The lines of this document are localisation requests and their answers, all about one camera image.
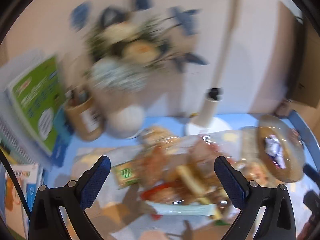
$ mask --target flower bouquet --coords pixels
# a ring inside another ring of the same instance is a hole
[[[134,24],[134,13],[150,9],[151,4],[151,0],[130,0],[129,11],[109,6],[102,11],[98,22],[88,33],[87,45],[95,62],[89,77],[100,93],[116,90],[117,93],[122,91],[132,94],[139,91],[143,89],[148,75],[166,68],[167,61],[173,62],[181,73],[187,62],[206,64],[200,56],[177,46],[177,41],[170,35],[173,29],[179,28],[182,35],[194,36],[195,15],[199,10],[183,11],[176,6],[168,10],[170,15],[166,18],[152,17],[139,25]],[[171,26],[164,28],[164,25],[168,26],[168,22],[171,22]],[[108,107],[108,104],[110,102],[103,104],[103,107]],[[116,112],[124,110],[120,106],[116,108]],[[137,112],[130,114],[135,115],[131,119],[141,116]]]

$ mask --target patterned tablecloth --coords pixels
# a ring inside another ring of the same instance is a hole
[[[197,136],[183,137],[177,154],[188,151],[194,145]],[[85,170],[90,169],[101,155],[107,155],[112,165],[132,160],[141,146],[110,148],[81,148],[77,153],[72,167],[72,179],[78,179]],[[309,190],[316,190],[316,184],[304,176],[301,181],[287,184],[290,192],[296,221],[297,234],[301,231],[311,215],[303,204],[303,196]],[[148,214],[140,214],[138,205],[139,185],[119,189],[111,172],[102,186],[93,206],[86,209],[86,213],[93,225],[105,240],[193,240],[193,239],[221,239],[229,226],[217,226],[208,217],[196,216],[164,216],[153,221]],[[257,229],[264,208],[261,208],[252,233]],[[73,239],[77,239],[70,222],[68,231]]]

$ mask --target black vertical strip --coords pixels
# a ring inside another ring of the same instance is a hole
[[[13,182],[13,185],[15,186],[16,188],[16,191],[18,192],[18,195],[19,195],[19,198],[21,200],[21,203],[23,205],[23,208],[24,210],[26,211],[26,214],[28,216],[28,218],[30,219],[31,217],[31,212],[30,212],[30,209],[28,207],[28,204],[27,204],[27,201],[23,195],[23,192],[22,192],[22,189],[20,187],[20,184],[17,180],[17,177],[16,175],[14,174],[11,166],[10,166],[10,163],[8,162],[7,158],[4,156],[4,153],[3,151],[0,149],[0,161],[2,162],[4,168],[7,170],[12,182]]]

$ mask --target white round base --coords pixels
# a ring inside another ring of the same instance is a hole
[[[198,126],[192,122],[193,118],[185,126],[186,135],[207,134],[213,132],[220,132],[226,130],[232,130],[231,126],[218,117],[214,117],[209,128]]]

